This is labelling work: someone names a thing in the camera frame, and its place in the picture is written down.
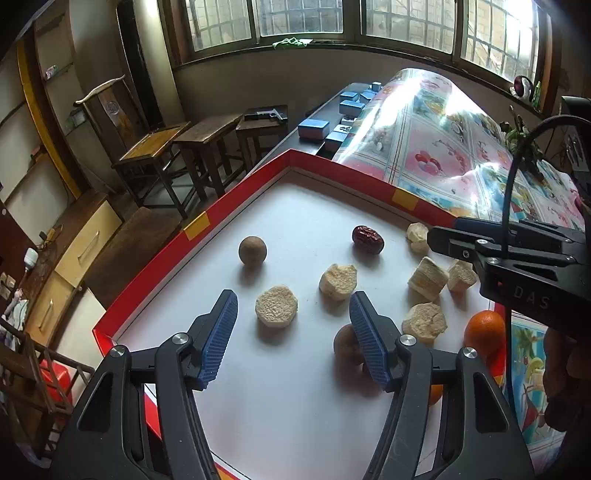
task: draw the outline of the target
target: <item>yellow tape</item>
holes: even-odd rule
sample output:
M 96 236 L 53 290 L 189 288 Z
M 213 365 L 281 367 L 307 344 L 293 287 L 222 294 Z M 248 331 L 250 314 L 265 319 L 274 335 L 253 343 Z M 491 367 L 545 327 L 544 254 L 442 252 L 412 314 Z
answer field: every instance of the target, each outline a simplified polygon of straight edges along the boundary
M 417 206 L 418 197 L 415 197 L 412 193 L 406 192 L 403 189 L 396 189 L 394 195 L 392 195 L 392 203 L 397 203 L 401 207 L 412 212 Z
M 189 240 L 193 240 L 193 238 L 203 232 L 209 225 L 207 212 L 203 212 L 184 228 L 185 235 L 187 235 Z

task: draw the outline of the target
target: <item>window frame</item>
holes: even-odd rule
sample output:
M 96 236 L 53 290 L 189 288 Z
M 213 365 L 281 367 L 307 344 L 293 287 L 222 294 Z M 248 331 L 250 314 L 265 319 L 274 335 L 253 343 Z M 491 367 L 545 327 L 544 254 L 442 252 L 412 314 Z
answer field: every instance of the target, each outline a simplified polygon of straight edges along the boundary
M 179 66 L 190 61 L 203 60 L 209 57 L 218 56 L 220 54 L 235 53 L 241 50 L 248 50 L 257 47 L 269 47 L 274 42 L 283 40 L 286 36 L 294 35 L 302 38 L 312 38 L 314 40 L 323 40 L 338 44 L 354 44 L 366 47 L 382 48 L 393 52 L 400 52 L 403 54 L 410 54 L 417 57 L 417 61 L 421 57 L 425 57 L 436 63 L 441 63 L 442 67 L 451 67 L 458 71 L 458 74 L 465 72 L 465 76 L 477 77 L 491 86 L 502 89 L 504 92 L 509 92 L 509 88 L 513 85 L 512 82 L 506 80 L 500 75 L 481 67 L 470 60 L 462 58 L 462 49 L 466 47 L 467 43 L 467 29 L 468 18 L 467 12 L 469 10 L 469 0 L 456 0 L 455 5 L 455 28 L 453 37 L 453 48 L 451 53 L 445 53 L 435 48 L 430 48 L 420 44 L 411 42 L 394 40 L 391 38 L 374 37 L 367 35 L 367 0 L 342 0 L 343 6 L 343 32 L 342 33 L 302 33 L 302 34 L 280 34 L 263 37 L 259 30 L 258 22 L 258 6 L 257 0 L 246 0 L 249 25 L 251 28 L 251 37 L 246 40 L 238 40 L 222 45 L 204 48 L 200 51 L 195 51 L 193 48 L 193 40 L 190 35 L 189 16 L 185 5 L 185 0 L 163 0 L 165 4 L 169 4 L 164 8 L 163 18 L 167 24 L 168 44 L 178 41 L 179 36 L 185 37 L 187 54 L 178 58 L 171 54 L 171 59 L 175 66 Z M 552 85 L 548 87 L 548 83 L 552 84 L 550 76 L 551 72 L 547 72 L 544 66 L 546 62 L 554 62 L 555 54 L 560 57 L 559 48 L 555 45 L 554 36 L 551 34 L 551 19 L 550 17 L 536 4 L 538 8 L 538 59 L 535 70 L 535 78 L 532 79 L 534 85 L 538 81 L 543 84 L 545 92 L 543 103 L 550 102 L 554 104 L 556 97 L 556 88 Z M 182 12 L 182 15 L 177 15 L 177 18 L 170 18 L 170 11 L 174 8 L 170 4 L 176 4 L 176 8 Z M 179 24 L 178 17 L 182 16 L 182 24 Z M 175 29 L 174 34 L 171 34 L 171 28 Z M 178 35 L 177 30 L 181 29 L 182 35 Z M 557 44 L 560 45 L 560 36 L 556 35 Z M 548 58 L 548 52 L 551 53 L 552 58 Z M 540 105 L 541 111 L 546 111 L 545 105 Z

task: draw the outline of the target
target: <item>dried bread piece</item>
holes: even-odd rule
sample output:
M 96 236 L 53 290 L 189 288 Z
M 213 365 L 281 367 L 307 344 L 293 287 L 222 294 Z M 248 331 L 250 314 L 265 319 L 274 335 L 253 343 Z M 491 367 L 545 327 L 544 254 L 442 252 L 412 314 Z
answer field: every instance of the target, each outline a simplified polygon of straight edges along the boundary
M 411 223 L 407 229 L 407 238 L 411 242 L 410 248 L 414 252 L 426 255 L 429 252 L 429 245 L 427 244 L 427 234 L 429 228 L 422 223 Z
M 420 303 L 410 309 L 402 321 L 402 332 L 415 337 L 419 342 L 431 346 L 447 329 L 441 307 L 434 303 Z
M 478 275 L 472 270 L 472 264 L 456 260 L 447 271 L 449 280 L 447 288 L 455 293 L 463 293 L 476 283 Z
M 320 277 L 320 291 L 332 300 L 348 299 L 357 286 L 357 269 L 354 265 L 333 263 Z
M 255 312 L 268 327 L 284 328 L 296 316 L 297 298 L 285 285 L 277 285 L 258 296 Z
M 413 252 L 421 255 L 427 255 L 429 253 L 429 245 L 427 241 L 413 242 L 410 244 L 410 248 Z
M 407 238 L 410 242 L 426 242 L 429 228 L 422 223 L 411 223 L 407 228 Z
M 433 301 L 445 287 L 447 278 L 447 272 L 429 257 L 423 257 L 413 276 L 408 280 L 408 286 L 427 300 Z

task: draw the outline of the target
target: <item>tray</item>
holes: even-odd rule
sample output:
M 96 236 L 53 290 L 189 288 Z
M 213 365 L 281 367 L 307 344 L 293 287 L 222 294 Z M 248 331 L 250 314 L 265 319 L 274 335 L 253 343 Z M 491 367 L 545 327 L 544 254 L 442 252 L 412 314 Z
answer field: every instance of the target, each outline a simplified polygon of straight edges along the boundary
M 407 280 L 420 256 L 408 247 L 410 222 L 451 226 L 453 216 L 392 185 L 320 157 L 289 150 L 254 172 L 175 237 L 117 298 L 93 333 L 105 354 L 159 345 L 208 312 L 224 288 L 236 292 L 238 319 L 217 379 L 196 392 L 207 441 L 227 478 L 295 480 L 362 478 L 387 416 L 391 395 L 361 375 L 342 378 L 333 338 L 349 323 L 348 302 L 334 304 L 318 289 L 331 264 L 353 263 L 358 290 L 400 328 L 425 299 Z M 373 257 L 352 248 L 356 225 L 385 240 Z M 260 236 L 268 248 L 259 270 L 248 270 L 238 245 Z M 442 267 L 452 259 L 433 252 Z M 254 304 L 264 290 L 286 284 L 298 313 L 285 330 L 269 330 Z M 440 304 L 448 329 L 435 348 L 457 352 L 476 312 L 493 307 L 478 286 L 461 298 L 447 289 Z M 146 385 L 147 422 L 159 432 L 157 392 Z M 433 464 L 440 403 L 431 407 L 418 473 Z

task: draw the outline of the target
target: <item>cabinet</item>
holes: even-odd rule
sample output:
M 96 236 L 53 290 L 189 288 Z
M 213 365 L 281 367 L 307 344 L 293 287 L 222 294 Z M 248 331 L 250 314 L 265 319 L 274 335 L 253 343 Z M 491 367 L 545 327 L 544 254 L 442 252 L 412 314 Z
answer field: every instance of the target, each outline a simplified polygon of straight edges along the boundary
M 31 338 L 51 346 L 86 272 L 121 223 L 106 195 L 94 191 L 86 192 L 58 219 L 58 235 L 41 251 L 23 285 L 30 301 L 25 331 Z

